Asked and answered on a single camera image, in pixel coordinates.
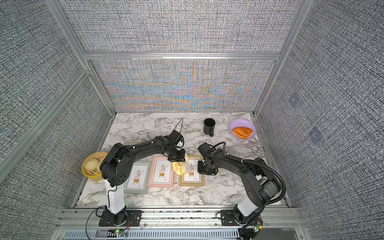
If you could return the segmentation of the pink picture frame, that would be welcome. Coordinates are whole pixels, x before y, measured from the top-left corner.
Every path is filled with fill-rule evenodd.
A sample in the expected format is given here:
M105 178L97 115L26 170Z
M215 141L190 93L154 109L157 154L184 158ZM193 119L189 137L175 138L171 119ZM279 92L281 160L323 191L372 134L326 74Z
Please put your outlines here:
M172 163L165 156L154 156L150 172L148 187L172 188L174 185L174 171Z

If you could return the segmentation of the yellow cleaning cloth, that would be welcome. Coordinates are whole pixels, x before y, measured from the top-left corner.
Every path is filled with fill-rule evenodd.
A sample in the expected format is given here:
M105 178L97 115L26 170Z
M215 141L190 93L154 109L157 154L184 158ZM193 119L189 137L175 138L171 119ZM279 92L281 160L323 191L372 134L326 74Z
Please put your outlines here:
M184 162L173 162L172 168L176 175L183 176L188 171L188 162L189 156L188 154L185 154L185 161Z

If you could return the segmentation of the grey-green picture frame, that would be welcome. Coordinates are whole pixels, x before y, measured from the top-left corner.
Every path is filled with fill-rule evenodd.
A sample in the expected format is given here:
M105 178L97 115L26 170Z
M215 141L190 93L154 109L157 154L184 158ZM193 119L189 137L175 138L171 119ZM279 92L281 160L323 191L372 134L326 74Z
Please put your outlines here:
M152 162L137 161L133 164L130 176L124 184L125 194L146 194Z

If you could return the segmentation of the tan wooden picture frame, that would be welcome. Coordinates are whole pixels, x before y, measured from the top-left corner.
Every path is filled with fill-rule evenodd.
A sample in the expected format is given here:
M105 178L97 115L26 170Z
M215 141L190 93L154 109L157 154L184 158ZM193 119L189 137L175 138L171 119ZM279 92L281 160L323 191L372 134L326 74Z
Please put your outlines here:
M205 185L204 176L198 172L198 162L202 160L202 156L198 155L189 157L187 161L187 173L180 177L180 186L203 187Z

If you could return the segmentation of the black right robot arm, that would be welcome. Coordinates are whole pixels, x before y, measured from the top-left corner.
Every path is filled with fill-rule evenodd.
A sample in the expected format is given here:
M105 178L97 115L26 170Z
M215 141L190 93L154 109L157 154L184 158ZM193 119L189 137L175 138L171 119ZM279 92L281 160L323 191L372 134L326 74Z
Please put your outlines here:
M235 205L234 218L241 224L251 223L264 208L282 200L287 191L282 176L269 167L261 158L254 160L242 159L225 151L225 142L220 143L223 148L203 143L198 150L203 157L198 162L198 173L215 176L219 169L225 169L242 180L246 197Z

